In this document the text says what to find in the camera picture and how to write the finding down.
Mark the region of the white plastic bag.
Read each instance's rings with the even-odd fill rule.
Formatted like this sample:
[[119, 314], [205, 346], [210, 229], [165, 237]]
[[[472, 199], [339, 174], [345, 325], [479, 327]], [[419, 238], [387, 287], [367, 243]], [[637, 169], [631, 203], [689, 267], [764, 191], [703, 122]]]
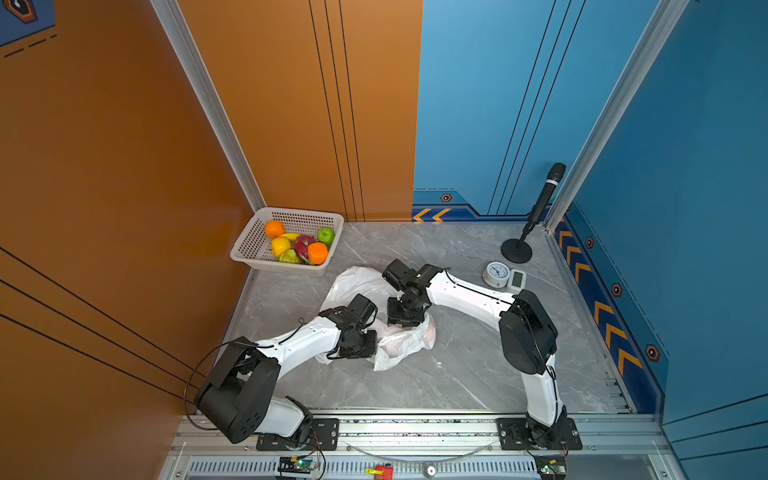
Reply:
[[395, 296], [396, 291], [385, 281], [379, 271], [372, 268], [353, 266], [339, 274], [323, 301], [321, 309], [346, 306], [357, 294], [365, 296], [378, 308], [375, 320], [370, 326], [370, 330], [377, 332], [377, 349], [375, 356], [368, 358], [375, 372], [390, 370], [406, 357], [425, 350], [421, 348], [420, 341], [417, 339], [417, 328], [425, 320], [433, 321], [432, 317], [426, 313], [425, 320], [418, 327], [388, 325], [387, 300]]

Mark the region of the yellow-green fruit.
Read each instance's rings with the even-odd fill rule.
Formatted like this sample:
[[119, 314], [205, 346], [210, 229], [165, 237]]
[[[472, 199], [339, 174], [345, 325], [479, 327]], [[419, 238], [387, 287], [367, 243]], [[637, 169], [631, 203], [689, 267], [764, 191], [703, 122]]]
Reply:
[[279, 257], [278, 261], [281, 263], [287, 263], [287, 264], [301, 264], [302, 261], [295, 250], [288, 249], [285, 252], [283, 252]]

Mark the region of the green apple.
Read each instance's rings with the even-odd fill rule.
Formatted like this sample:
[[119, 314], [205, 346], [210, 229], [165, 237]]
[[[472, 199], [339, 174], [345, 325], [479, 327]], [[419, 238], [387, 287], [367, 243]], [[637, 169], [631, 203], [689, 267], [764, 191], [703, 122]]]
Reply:
[[316, 234], [317, 240], [328, 248], [330, 248], [333, 245], [335, 237], [336, 237], [335, 231], [329, 227], [324, 227], [319, 229]]

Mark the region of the red dragon fruit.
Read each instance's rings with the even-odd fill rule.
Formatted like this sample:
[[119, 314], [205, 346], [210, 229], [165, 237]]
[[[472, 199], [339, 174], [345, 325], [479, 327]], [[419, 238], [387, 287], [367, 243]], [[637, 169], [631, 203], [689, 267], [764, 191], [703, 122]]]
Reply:
[[303, 263], [310, 264], [309, 246], [315, 242], [315, 238], [308, 235], [299, 235], [294, 241], [293, 250]]

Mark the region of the yellow lemon fruit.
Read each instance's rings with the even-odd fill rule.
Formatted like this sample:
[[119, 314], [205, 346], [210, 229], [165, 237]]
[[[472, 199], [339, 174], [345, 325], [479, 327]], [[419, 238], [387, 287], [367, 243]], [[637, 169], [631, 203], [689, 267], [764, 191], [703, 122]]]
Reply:
[[278, 258], [283, 252], [288, 249], [292, 249], [292, 243], [285, 238], [274, 238], [270, 242], [271, 253], [275, 258]]

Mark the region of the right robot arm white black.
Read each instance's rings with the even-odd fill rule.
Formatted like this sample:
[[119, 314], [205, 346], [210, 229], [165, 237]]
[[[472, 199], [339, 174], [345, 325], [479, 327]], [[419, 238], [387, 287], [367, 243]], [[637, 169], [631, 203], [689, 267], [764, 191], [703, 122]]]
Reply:
[[575, 427], [567, 415], [555, 370], [558, 330], [538, 297], [494, 291], [426, 264], [419, 270], [392, 261], [382, 277], [399, 294], [387, 301], [390, 325], [416, 326], [429, 307], [457, 310], [492, 327], [500, 335], [506, 361], [520, 372], [527, 399], [526, 417], [500, 430], [523, 449], [570, 450]]

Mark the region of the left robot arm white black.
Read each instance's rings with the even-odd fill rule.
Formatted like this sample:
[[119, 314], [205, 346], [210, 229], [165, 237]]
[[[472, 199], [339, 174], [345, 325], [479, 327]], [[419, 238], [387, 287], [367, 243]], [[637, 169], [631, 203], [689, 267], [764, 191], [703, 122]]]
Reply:
[[375, 355], [371, 328], [378, 307], [363, 295], [347, 306], [326, 309], [297, 329], [272, 339], [239, 337], [223, 353], [194, 397], [194, 405], [233, 444], [253, 434], [274, 435], [292, 448], [310, 441], [312, 413], [301, 402], [274, 391], [278, 381], [317, 356], [330, 360]]

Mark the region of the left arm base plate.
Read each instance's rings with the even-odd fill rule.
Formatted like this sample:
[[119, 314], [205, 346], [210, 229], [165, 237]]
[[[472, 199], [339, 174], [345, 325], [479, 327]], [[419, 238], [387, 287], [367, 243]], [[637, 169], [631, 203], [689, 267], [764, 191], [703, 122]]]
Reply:
[[338, 418], [313, 418], [303, 421], [289, 437], [259, 434], [258, 451], [310, 451], [319, 446], [323, 451], [335, 451], [339, 438]]

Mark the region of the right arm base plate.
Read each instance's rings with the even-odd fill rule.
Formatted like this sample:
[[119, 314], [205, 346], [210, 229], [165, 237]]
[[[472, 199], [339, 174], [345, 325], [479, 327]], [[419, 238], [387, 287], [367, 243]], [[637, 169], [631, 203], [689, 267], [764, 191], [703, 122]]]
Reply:
[[496, 420], [496, 425], [501, 448], [504, 451], [579, 451], [583, 449], [576, 423], [567, 416], [562, 416], [550, 427], [529, 418], [499, 418]]

